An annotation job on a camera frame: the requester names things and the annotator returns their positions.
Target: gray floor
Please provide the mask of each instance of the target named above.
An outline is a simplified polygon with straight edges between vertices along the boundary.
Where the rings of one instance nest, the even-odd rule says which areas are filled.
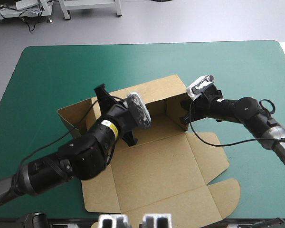
[[[55,2],[54,23],[32,33],[20,21],[0,24],[0,99],[27,46],[285,41],[285,0],[128,0],[122,10],[122,17],[111,8],[77,10],[64,20]]]

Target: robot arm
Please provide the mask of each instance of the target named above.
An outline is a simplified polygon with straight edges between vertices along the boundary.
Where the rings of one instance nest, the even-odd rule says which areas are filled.
[[[59,147],[58,151],[25,164],[12,177],[0,180],[0,205],[28,194],[39,195],[74,177],[87,180],[103,171],[110,162],[119,138],[129,145],[137,139],[133,129],[149,128],[150,114],[138,93],[116,101],[104,85],[95,89],[102,115],[87,133]]]
[[[206,117],[243,124],[263,148],[273,150],[285,165],[285,128],[272,118],[275,107],[271,101],[262,100],[273,106],[273,110],[268,111],[262,101],[251,97],[224,99],[214,86],[212,75],[198,78],[187,88],[187,93],[190,99],[182,101],[181,106],[188,111],[191,107],[191,111],[181,118],[184,124]]]

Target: cardboard box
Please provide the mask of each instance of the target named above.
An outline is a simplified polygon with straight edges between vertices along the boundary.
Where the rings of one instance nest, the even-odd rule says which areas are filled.
[[[229,179],[207,185],[229,166],[222,148],[200,142],[188,126],[180,123],[186,114],[180,101],[187,98],[186,86],[177,75],[168,76],[112,95],[125,98],[139,92],[151,114],[148,130],[136,129],[137,145],[120,140],[111,165],[97,177],[83,181],[85,208],[90,212],[127,214],[138,227],[146,213],[171,213],[175,227],[202,227],[222,220],[239,202],[240,186]],[[96,98],[59,109],[68,129],[77,123]],[[98,105],[73,136],[84,134],[100,116]],[[219,143],[213,133],[201,133]]]

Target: table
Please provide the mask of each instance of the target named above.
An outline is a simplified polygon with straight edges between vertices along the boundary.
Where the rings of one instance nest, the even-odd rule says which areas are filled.
[[[94,96],[106,84],[114,91],[178,74],[186,85],[212,74],[225,98],[267,98],[285,127],[285,56],[275,41],[48,46],[26,48],[0,103],[0,179],[19,161],[66,129],[56,110]],[[221,143],[252,136],[240,124],[204,119],[199,132],[215,132]],[[70,137],[41,151],[56,151]],[[285,218],[285,167],[257,142],[225,148],[230,167],[213,182],[236,178],[242,196],[230,218]],[[52,218],[94,218],[85,211],[81,185],[73,180],[37,197],[23,196],[0,208],[0,217],[43,211]]]

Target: black power cable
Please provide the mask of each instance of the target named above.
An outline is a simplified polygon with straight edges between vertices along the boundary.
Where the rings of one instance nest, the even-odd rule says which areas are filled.
[[[209,143],[205,140],[203,140],[197,133],[196,131],[193,129],[193,126],[192,126],[192,123],[191,123],[191,109],[192,109],[192,104],[193,104],[193,101],[190,103],[190,106],[189,106],[189,124],[190,124],[190,128],[191,130],[193,131],[193,133],[196,135],[196,137],[202,141],[203,143],[209,145],[209,146],[214,146],[214,147],[225,147],[225,146],[234,146],[234,145],[238,145],[238,144],[241,144],[241,143],[247,143],[247,142],[252,142],[252,141],[261,141],[261,140],[271,140],[271,141],[275,141],[275,142],[284,142],[285,143],[285,139],[273,139],[273,138],[254,138],[254,139],[247,139],[247,140],[242,140],[242,141],[239,141],[239,142],[234,142],[234,143],[229,143],[229,144],[212,144],[212,143]]]

